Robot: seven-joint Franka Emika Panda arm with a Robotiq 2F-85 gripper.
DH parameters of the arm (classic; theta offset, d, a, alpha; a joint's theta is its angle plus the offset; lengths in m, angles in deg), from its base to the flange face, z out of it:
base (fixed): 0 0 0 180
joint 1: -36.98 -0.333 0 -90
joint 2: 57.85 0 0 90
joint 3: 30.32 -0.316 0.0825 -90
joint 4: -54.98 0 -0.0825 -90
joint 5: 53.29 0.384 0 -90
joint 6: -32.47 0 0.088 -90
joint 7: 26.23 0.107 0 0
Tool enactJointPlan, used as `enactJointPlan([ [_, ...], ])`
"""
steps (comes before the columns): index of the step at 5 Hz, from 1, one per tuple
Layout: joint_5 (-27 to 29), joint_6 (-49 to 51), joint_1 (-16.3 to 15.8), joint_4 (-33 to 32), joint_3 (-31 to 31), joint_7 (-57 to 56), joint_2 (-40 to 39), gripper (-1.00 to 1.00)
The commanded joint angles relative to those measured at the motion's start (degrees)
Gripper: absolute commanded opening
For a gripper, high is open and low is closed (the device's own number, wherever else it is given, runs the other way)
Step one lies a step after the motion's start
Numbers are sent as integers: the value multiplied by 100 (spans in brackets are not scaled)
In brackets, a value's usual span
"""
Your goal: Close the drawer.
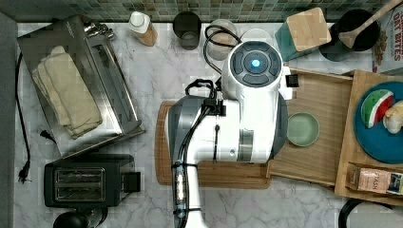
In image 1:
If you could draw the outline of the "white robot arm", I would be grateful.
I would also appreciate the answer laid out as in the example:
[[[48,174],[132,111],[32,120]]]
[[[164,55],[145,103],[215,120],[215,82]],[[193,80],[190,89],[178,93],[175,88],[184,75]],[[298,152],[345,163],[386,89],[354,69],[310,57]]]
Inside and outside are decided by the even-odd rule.
[[[207,228],[199,196],[203,161],[266,163],[283,147],[288,127],[278,51],[262,41],[233,47],[214,83],[197,79],[165,117],[175,228]]]

